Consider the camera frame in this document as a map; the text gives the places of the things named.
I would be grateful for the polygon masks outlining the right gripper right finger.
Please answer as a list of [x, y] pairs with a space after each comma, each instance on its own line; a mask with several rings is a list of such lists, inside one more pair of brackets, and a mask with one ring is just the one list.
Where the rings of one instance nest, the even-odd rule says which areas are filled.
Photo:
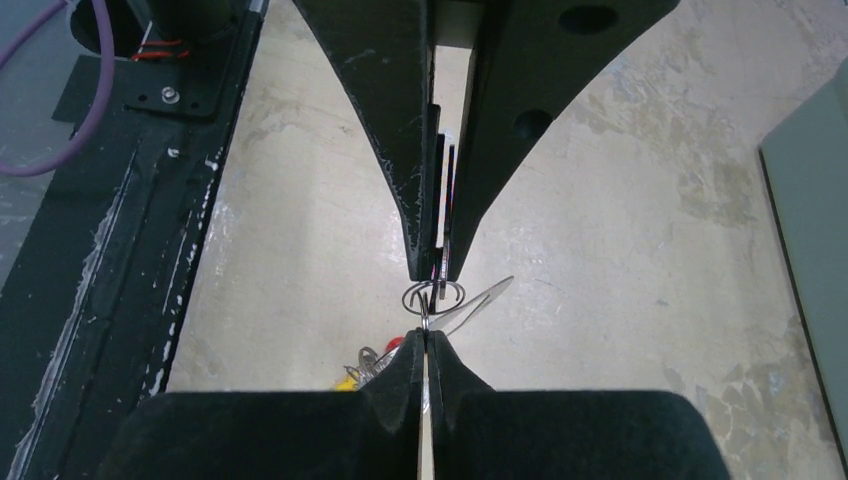
[[438, 479], [727, 479], [699, 411], [658, 390], [497, 391], [427, 335]]

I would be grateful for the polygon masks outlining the metal keyring with keys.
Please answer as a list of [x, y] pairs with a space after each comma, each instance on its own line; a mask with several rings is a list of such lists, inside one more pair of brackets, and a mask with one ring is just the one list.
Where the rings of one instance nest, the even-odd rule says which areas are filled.
[[[417, 282], [404, 291], [402, 306], [406, 312], [420, 318], [424, 329], [441, 331], [450, 336], [502, 295], [511, 286], [514, 278], [508, 276], [474, 297], [470, 297], [466, 289], [458, 282], [448, 279], [452, 252], [451, 221], [455, 194], [455, 145], [451, 144], [447, 147], [439, 173], [441, 174], [441, 190], [437, 207], [439, 224], [435, 245], [435, 264], [430, 279]], [[385, 349], [380, 353], [368, 346], [361, 348], [358, 351], [357, 363], [344, 367], [344, 378], [350, 376], [357, 379], [361, 388], [388, 366], [399, 347], [388, 353]]]

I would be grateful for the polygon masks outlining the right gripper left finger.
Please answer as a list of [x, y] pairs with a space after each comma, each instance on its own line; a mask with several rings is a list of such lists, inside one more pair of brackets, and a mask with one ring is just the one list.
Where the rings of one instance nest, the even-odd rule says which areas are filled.
[[99, 479], [416, 479], [424, 333], [353, 392], [177, 392], [128, 417]]

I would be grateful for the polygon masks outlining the yellow key tag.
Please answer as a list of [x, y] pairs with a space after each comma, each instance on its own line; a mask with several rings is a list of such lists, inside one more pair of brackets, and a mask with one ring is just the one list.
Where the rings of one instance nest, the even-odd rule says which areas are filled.
[[360, 388], [359, 381], [353, 377], [346, 376], [342, 381], [337, 382], [333, 390], [337, 392], [353, 392]]

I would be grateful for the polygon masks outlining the red key tag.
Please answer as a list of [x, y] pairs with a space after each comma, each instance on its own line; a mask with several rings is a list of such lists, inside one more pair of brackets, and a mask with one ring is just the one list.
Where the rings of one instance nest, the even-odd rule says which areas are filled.
[[388, 352], [396, 349], [397, 347], [399, 347], [403, 343], [403, 341], [404, 341], [404, 338], [400, 337], [400, 336], [391, 339], [385, 347], [385, 352], [388, 353]]

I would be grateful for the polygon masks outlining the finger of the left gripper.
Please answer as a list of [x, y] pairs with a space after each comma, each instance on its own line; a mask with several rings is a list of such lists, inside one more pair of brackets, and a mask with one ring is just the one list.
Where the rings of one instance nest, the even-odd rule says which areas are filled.
[[456, 154], [449, 280], [459, 278], [481, 220], [552, 122], [677, 5], [486, 2], [470, 57]]
[[397, 206], [409, 277], [434, 265], [434, 28], [430, 1], [299, 1]]

